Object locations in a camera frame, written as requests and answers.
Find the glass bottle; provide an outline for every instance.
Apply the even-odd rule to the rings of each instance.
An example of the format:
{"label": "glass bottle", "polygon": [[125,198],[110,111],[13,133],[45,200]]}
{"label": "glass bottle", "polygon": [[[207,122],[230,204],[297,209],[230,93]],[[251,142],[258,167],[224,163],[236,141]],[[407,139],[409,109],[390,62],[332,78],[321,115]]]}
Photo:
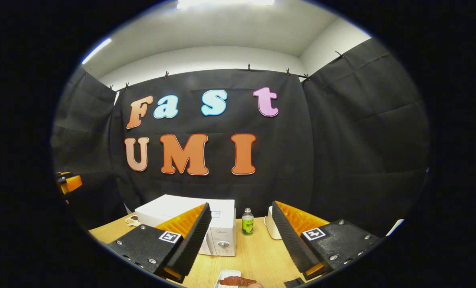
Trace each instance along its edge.
{"label": "glass bottle", "polygon": [[254,215],[250,213],[250,208],[245,208],[245,213],[241,217],[241,231],[244,235],[254,233]]}

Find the letter s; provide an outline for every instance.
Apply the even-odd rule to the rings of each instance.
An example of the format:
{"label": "letter s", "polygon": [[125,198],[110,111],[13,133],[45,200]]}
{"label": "letter s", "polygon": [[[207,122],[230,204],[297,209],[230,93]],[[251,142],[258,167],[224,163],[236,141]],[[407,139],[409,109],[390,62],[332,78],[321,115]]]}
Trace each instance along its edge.
{"label": "letter s", "polygon": [[209,90],[203,94],[202,101],[205,105],[201,107],[204,116],[220,115],[225,111],[225,100],[227,93],[224,90]]}

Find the ceiling light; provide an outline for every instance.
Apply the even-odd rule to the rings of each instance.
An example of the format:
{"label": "ceiling light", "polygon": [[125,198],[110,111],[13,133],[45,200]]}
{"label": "ceiling light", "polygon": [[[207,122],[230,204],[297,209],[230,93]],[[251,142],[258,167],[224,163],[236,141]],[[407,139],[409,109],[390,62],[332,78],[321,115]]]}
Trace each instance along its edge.
{"label": "ceiling light", "polygon": [[89,61],[92,56],[94,56],[99,50],[101,50],[103,47],[105,47],[108,43],[110,43],[112,39],[108,38],[107,40],[104,40],[99,46],[97,46],[82,62],[81,64],[85,64],[87,61]]}
{"label": "ceiling light", "polygon": [[275,0],[179,0],[177,2],[177,8],[183,9],[186,7],[206,4],[206,3],[216,3],[216,4],[240,4],[240,3],[253,3],[258,5],[267,5],[271,6]]}

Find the microwave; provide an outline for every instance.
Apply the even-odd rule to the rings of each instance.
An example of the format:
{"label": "microwave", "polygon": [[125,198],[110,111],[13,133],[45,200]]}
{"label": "microwave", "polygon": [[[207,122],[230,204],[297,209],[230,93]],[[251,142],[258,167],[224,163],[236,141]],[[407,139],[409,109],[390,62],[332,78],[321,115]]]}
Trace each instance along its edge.
{"label": "microwave", "polygon": [[141,224],[157,226],[186,211],[208,203],[211,222],[199,254],[213,256],[236,255],[236,208],[234,199],[202,199],[163,195],[135,209]]}

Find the hand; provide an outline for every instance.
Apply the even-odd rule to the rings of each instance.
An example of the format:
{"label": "hand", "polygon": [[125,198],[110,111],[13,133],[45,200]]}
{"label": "hand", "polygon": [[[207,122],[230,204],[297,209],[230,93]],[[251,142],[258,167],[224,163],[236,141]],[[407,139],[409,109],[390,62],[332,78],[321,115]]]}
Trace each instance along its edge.
{"label": "hand", "polygon": [[264,288],[261,283],[254,283],[247,286],[247,288]]}

